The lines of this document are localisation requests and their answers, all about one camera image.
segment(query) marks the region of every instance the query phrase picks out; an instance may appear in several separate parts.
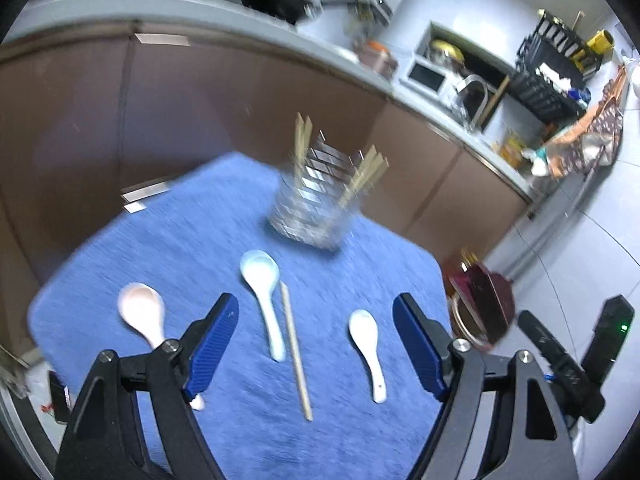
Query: pot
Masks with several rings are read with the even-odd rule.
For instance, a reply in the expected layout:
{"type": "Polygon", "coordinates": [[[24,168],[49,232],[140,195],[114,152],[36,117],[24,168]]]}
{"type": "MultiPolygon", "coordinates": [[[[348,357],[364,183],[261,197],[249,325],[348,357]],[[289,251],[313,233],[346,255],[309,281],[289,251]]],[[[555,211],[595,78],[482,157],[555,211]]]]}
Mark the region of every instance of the pot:
{"type": "Polygon", "coordinates": [[[391,80],[398,68],[398,60],[392,56],[386,46],[377,41],[367,41],[357,46],[355,52],[363,65],[370,67],[386,79],[391,80]]]}
{"type": "Polygon", "coordinates": [[[465,56],[462,51],[455,45],[442,40],[431,41],[428,57],[436,65],[456,73],[459,73],[460,69],[465,65],[465,56]]]}
{"type": "Polygon", "coordinates": [[[312,0],[241,0],[242,4],[258,12],[284,20],[291,25],[315,19],[324,7],[355,7],[359,12],[371,12],[371,5],[358,0],[321,0],[318,4],[312,0]]]}

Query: stainless steel utensil holder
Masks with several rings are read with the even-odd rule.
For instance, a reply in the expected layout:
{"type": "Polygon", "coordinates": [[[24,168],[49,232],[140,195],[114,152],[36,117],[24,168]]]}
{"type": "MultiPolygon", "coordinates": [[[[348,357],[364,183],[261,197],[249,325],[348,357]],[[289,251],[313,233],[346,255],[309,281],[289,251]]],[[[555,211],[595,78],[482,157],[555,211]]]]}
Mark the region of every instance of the stainless steel utensil holder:
{"type": "Polygon", "coordinates": [[[309,148],[304,164],[283,171],[269,222],[280,234],[322,249],[335,249],[359,212],[354,198],[338,201],[355,172],[351,157],[324,143],[322,134],[309,148]]]}

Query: blue tablecloth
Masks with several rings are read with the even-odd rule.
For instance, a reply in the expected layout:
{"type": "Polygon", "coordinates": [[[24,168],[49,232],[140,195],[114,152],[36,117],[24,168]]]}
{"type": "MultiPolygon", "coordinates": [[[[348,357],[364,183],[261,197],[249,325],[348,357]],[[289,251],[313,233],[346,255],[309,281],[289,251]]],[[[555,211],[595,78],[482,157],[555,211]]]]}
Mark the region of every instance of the blue tablecloth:
{"type": "MultiPolygon", "coordinates": [[[[277,186],[275,170],[237,153],[176,181],[146,210],[123,213],[73,254],[33,301],[31,333],[77,393],[100,350],[149,350],[118,315],[116,298],[127,283],[162,295],[167,337],[180,337],[231,292],[240,304],[238,326],[204,393],[207,407],[196,413],[226,477],[404,478],[440,405],[420,387],[393,325],[392,301],[410,292],[449,328],[440,270],[428,252],[362,216],[335,253],[281,237],[266,221],[277,186]],[[270,358],[257,302],[240,277],[249,249],[268,252],[289,285],[313,422],[303,418],[290,354],[283,363],[270,358]],[[358,308],[378,322],[383,404],[372,401],[347,336],[358,308]]],[[[286,335],[278,290],[274,306],[286,335]]],[[[165,465],[148,394],[139,396],[151,458],[165,465]]]]}

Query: cabinet door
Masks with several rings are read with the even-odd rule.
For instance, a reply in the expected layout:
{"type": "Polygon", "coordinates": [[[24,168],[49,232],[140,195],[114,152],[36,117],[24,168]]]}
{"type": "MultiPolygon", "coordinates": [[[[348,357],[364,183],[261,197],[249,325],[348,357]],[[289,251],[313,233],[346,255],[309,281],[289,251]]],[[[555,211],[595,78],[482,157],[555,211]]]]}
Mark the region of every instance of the cabinet door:
{"type": "Polygon", "coordinates": [[[26,317],[38,289],[38,280],[0,204],[0,343],[14,355],[34,347],[26,317]]]}
{"type": "Polygon", "coordinates": [[[233,150],[232,51],[131,39],[122,187],[185,173],[233,150]]]}
{"type": "Polygon", "coordinates": [[[298,62],[265,56],[248,107],[246,130],[257,158],[282,163],[293,152],[296,113],[309,116],[314,135],[348,155],[365,147],[385,107],[382,95],[298,62]]]}
{"type": "Polygon", "coordinates": [[[465,152],[406,236],[440,263],[463,247],[482,258],[525,208],[511,187],[465,152]]]}
{"type": "Polygon", "coordinates": [[[389,168],[366,198],[363,213],[404,235],[460,148],[394,104],[376,121],[367,147],[371,144],[388,158],[389,168]]]}
{"type": "Polygon", "coordinates": [[[355,84],[269,54],[136,44],[122,185],[184,173],[232,150],[279,165],[293,150],[297,112],[308,114],[331,145],[353,153],[384,103],[355,84]]]}
{"type": "Polygon", "coordinates": [[[0,66],[0,189],[44,282],[122,210],[118,96],[126,40],[68,44],[0,66]]]}

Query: chopstick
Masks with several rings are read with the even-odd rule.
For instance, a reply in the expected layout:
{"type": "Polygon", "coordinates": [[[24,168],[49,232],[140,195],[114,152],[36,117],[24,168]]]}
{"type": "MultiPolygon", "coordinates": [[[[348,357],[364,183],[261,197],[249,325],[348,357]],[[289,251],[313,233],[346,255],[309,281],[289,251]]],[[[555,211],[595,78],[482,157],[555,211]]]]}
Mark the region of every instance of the chopstick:
{"type": "Polygon", "coordinates": [[[302,168],[305,165],[306,152],[309,147],[309,140],[313,132],[313,123],[309,116],[302,120],[300,112],[296,115],[296,129],[294,133],[294,158],[295,173],[297,178],[302,178],[302,168]]]}
{"type": "Polygon", "coordinates": [[[282,295],[282,304],[284,306],[284,317],[287,322],[287,332],[289,333],[289,344],[291,346],[291,355],[293,356],[293,369],[296,373],[296,382],[298,383],[300,403],[302,403],[302,410],[305,413],[306,420],[314,420],[314,416],[311,413],[311,402],[309,401],[309,393],[306,390],[305,373],[302,369],[302,358],[300,357],[300,348],[298,347],[296,326],[293,323],[293,312],[291,311],[289,287],[284,282],[280,282],[280,293],[282,295]]]}
{"type": "Polygon", "coordinates": [[[371,188],[382,177],[388,167],[389,161],[382,156],[382,153],[376,151],[374,145],[371,145],[367,155],[365,155],[343,195],[338,200],[338,207],[344,208],[358,193],[364,189],[371,188]]]}

